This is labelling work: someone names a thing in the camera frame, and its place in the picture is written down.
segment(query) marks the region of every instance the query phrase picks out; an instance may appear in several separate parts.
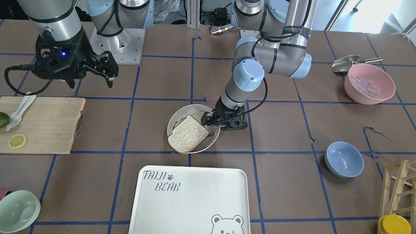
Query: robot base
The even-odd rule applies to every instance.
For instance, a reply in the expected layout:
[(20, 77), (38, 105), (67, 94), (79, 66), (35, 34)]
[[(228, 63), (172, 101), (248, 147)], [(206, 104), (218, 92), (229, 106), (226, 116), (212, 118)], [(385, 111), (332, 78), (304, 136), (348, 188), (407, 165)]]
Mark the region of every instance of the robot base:
[[(126, 33), (123, 38), (117, 36), (102, 37), (97, 35), (97, 29), (94, 28), (89, 42), (91, 43), (94, 52), (98, 55), (107, 50), (111, 51), (114, 59), (119, 65), (140, 65), (146, 30), (125, 28), (124, 31), (126, 31)], [(122, 40), (126, 40), (126, 46), (119, 45)]]

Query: lime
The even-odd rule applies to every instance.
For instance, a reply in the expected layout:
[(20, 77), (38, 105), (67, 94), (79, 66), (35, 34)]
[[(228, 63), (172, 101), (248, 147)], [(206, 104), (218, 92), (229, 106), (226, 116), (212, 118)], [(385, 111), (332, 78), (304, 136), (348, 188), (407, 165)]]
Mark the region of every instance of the lime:
[(4, 128), (10, 122), (10, 117), (3, 112), (0, 112), (0, 128)]

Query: wooden cutting board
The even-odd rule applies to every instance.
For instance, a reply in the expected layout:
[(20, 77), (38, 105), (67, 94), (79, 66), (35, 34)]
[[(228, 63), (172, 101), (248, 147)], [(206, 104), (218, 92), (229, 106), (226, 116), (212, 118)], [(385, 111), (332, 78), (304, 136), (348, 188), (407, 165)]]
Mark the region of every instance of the wooden cutting board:
[[(0, 112), (9, 116), (17, 110), (23, 97), (0, 97)], [(22, 115), (19, 124), (6, 131), (0, 129), (0, 153), (8, 154), (69, 154), (84, 98), (36, 97)], [(16, 134), (27, 136), (20, 149), (8, 146)]]

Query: white tray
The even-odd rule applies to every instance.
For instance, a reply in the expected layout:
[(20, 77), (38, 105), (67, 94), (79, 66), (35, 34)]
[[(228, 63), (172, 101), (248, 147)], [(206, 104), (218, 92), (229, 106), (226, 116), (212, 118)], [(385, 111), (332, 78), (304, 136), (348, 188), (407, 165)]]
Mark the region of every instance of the white tray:
[(240, 169), (145, 166), (129, 234), (250, 234), (247, 176)]

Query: bear face print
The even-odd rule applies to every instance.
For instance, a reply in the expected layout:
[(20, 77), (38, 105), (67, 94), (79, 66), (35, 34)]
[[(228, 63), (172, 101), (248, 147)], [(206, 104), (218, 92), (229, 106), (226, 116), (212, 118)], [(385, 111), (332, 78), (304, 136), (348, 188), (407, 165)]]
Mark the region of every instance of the bear face print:
[(232, 219), (223, 219), (219, 214), (212, 216), (211, 234), (244, 234), (243, 218), (240, 215), (234, 216)]

